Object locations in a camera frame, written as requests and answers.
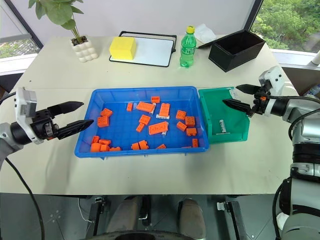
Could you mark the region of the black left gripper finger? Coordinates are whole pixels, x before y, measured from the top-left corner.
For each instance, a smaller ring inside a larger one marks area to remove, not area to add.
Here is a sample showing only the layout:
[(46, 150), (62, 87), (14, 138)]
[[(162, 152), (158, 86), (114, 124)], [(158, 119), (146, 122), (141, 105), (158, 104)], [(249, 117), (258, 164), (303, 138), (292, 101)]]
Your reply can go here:
[(93, 122), (93, 119), (85, 119), (69, 123), (65, 127), (62, 127), (57, 131), (57, 138), (59, 140), (62, 140), (64, 138), (75, 135), (81, 131), (86, 130)]
[(51, 118), (57, 115), (67, 114), (73, 112), (83, 106), (84, 103), (80, 101), (67, 101), (60, 104), (56, 104), (47, 108)]

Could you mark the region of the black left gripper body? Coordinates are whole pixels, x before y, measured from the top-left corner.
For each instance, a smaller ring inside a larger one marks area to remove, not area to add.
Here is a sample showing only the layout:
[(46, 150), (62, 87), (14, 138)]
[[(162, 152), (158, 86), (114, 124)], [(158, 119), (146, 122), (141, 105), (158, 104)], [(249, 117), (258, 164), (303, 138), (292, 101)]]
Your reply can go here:
[(59, 126), (53, 123), (54, 116), (48, 109), (35, 112), (32, 118), (31, 128), (41, 140), (51, 140), (58, 137)]

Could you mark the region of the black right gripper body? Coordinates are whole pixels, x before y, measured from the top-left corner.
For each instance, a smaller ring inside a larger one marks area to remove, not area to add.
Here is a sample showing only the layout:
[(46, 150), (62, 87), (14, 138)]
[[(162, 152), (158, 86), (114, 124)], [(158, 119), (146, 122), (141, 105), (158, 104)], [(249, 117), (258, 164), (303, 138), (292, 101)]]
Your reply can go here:
[(253, 85), (251, 87), (252, 94), (254, 96), (253, 107), (251, 108), (251, 115), (262, 115), (266, 111), (266, 107), (269, 103), (268, 96), (270, 95), (270, 89), (272, 88), (270, 83), (265, 83), (263, 86)]

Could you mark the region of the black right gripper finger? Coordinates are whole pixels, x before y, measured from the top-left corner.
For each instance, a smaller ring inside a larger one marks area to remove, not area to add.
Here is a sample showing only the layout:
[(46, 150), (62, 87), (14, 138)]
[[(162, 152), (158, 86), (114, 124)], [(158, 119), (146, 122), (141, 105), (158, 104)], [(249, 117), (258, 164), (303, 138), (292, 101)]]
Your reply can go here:
[(251, 106), (247, 103), (241, 102), (240, 100), (223, 99), (222, 102), (229, 108), (245, 113), (248, 117), (251, 117), (254, 114)]
[(252, 84), (241, 84), (236, 86), (235, 88), (245, 94), (254, 95), (260, 90), (261, 87)]

